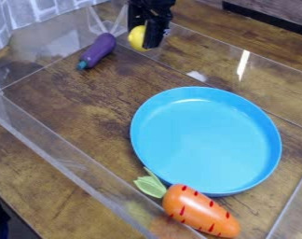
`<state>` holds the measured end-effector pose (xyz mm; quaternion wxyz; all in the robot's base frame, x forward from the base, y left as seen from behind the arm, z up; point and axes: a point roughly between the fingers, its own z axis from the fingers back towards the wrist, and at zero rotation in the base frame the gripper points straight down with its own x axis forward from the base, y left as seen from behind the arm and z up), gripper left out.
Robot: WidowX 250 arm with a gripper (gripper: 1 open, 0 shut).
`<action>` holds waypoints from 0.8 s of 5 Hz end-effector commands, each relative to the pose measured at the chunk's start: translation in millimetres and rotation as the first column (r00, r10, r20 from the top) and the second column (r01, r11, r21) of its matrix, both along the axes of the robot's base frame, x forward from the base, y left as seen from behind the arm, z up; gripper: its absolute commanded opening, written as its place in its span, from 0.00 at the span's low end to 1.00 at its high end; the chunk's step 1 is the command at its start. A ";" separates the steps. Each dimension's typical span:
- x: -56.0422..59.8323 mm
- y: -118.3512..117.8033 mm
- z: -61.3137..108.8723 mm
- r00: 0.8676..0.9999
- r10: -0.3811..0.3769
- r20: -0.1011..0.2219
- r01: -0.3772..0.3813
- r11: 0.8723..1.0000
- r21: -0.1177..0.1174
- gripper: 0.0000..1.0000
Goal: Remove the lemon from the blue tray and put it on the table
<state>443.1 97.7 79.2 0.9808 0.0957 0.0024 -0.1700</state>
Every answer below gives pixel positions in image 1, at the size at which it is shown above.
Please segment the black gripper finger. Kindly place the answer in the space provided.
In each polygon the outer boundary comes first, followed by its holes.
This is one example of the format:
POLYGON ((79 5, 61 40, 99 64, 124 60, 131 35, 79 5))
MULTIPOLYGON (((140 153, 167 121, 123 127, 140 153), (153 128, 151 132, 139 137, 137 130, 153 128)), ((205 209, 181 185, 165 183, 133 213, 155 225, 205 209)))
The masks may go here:
POLYGON ((144 21, 144 36, 141 46, 153 49, 160 45, 163 37, 169 33, 171 18, 149 18, 144 21))
POLYGON ((127 29, 132 29, 145 23, 145 10, 141 7, 129 7, 127 9, 127 29))

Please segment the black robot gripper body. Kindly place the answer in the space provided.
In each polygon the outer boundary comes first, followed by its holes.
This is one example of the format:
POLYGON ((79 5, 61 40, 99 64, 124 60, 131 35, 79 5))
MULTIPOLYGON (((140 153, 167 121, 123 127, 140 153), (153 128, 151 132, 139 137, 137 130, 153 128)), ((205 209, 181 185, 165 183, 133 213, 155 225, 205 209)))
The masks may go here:
POLYGON ((141 7, 145 10, 145 19, 171 18, 171 7, 176 0, 128 0, 128 7, 141 7))

